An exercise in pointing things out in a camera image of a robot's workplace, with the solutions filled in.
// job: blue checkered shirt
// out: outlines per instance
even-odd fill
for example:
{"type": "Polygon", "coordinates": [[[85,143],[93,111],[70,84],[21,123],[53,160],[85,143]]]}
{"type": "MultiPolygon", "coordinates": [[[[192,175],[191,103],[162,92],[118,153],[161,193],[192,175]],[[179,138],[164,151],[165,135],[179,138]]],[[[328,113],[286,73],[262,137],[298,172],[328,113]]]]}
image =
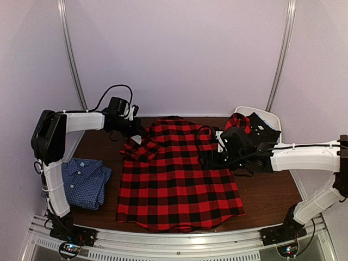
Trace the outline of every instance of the blue checkered shirt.
{"type": "Polygon", "coordinates": [[[105,184],[111,169],[101,160],[72,158],[61,167],[69,205],[97,210],[104,203],[105,184]]]}

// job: white wall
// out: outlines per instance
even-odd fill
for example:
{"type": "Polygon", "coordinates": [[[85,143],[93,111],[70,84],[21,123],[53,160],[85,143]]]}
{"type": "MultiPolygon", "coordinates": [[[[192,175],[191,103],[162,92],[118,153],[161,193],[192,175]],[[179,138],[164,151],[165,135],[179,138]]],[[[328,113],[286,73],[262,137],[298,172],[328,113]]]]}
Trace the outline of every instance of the white wall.
{"type": "MultiPolygon", "coordinates": [[[[140,115],[230,116],[239,105],[264,109],[287,5],[287,0],[67,1],[89,108],[108,86],[126,83],[140,115]]],[[[127,90],[113,92],[118,94],[128,97],[127,90]]]]}
{"type": "MultiPolygon", "coordinates": [[[[79,109],[79,103],[56,1],[1,1],[0,17],[0,259],[18,260],[34,213],[45,208],[33,169],[33,130],[42,110],[79,109]]],[[[70,136],[70,148],[78,136],[70,136]]]]}
{"type": "MultiPolygon", "coordinates": [[[[348,2],[297,1],[284,74],[272,110],[285,142],[324,142],[348,133],[348,2]]],[[[332,173],[299,171],[308,194],[332,173]]],[[[339,260],[347,260],[348,207],[324,215],[339,260]]]]}

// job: red plaid shirt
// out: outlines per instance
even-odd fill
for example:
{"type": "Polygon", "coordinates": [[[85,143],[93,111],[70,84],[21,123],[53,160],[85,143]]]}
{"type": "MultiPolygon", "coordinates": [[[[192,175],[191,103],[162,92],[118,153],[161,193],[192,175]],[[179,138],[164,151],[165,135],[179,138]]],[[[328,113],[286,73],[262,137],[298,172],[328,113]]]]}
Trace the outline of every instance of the red plaid shirt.
{"type": "MultiPolygon", "coordinates": [[[[226,128],[250,131],[240,114],[226,128]]],[[[201,125],[181,117],[151,124],[141,145],[129,139],[124,157],[117,221],[136,222],[151,232],[191,232],[212,229],[231,216],[245,214],[233,175],[227,170],[203,170],[194,137],[201,125]]],[[[211,130],[202,129],[201,149],[217,150],[211,130]]]]}

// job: white container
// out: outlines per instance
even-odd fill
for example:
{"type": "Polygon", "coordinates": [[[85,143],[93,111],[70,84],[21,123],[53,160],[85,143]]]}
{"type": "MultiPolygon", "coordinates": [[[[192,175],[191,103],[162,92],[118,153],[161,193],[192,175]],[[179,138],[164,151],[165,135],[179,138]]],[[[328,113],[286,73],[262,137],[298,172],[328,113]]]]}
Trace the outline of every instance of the white container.
{"type": "MultiPolygon", "coordinates": [[[[268,113],[267,111],[246,107],[246,106],[239,106],[235,109],[235,113],[243,114],[244,116],[249,116],[252,113],[256,113],[259,115],[259,117],[267,122],[270,126],[273,127],[273,129],[277,131],[282,131],[281,127],[281,121],[278,118],[277,115],[274,115],[273,113],[268,113]]],[[[282,143],[282,134],[279,135],[279,143],[282,143]]]]}

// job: metal track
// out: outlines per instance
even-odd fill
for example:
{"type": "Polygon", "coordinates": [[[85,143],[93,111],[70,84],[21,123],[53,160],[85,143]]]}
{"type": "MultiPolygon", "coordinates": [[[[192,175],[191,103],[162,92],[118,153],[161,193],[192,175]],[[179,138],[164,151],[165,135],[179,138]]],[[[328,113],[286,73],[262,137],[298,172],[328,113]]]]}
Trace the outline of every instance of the metal track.
{"type": "MultiPolygon", "coordinates": [[[[53,251],[58,249],[60,241],[49,237],[49,230],[44,228],[45,221],[45,217],[34,216],[21,260],[35,260],[32,259],[35,246],[53,251]]],[[[334,252],[324,220],[318,216],[315,223],[316,233],[326,240],[326,248],[322,247],[326,252],[326,260],[335,260],[330,258],[334,252]]],[[[275,247],[263,246],[260,229],[262,228],[190,234],[132,233],[97,229],[95,246],[83,247],[79,257],[109,261],[258,261],[259,251],[275,247]]],[[[307,237],[310,237],[313,226],[308,224],[306,230],[307,237]]]]}
{"type": "Polygon", "coordinates": [[[81,108],[84,110],[87,110],[87,103],[86,103],[86,99],[84,97],[83,90],[81,87],[81,82],[77,72],[75,57],[72,50],[69,25],[67,22],[66,9],[65,9],[65,0],[57,0],[57,4],[58,4],[59,18],[60,18],[61,28],[63,30],[63,38],[65,43],[66,55],[68,58],[69,67],[71,71],[71,76],[75,85],[76,93],[77,93],[81,108]]]}
{"type": "Polygon", "coordinates": [[[289,0],[287,16],[285,19],[285,28],[284,28],[284,34],[283,34],[281,53],[279,55],[277,69],[276,69],[275,77],[273,80],[271,94],[267,102],[266,111],[270,111],[272,109],[272,106],[276,98],[277,90],[279,88],[279,84],[281,81],[281,76],[285,66],[285,59],[288,54],[288,49],[290,45],[291,35],[293,34],[293,27],[294,27],[294,21],[295,21],[295,13],[296,13],[295,5],[296,5],[296,0],[289,0]]]}

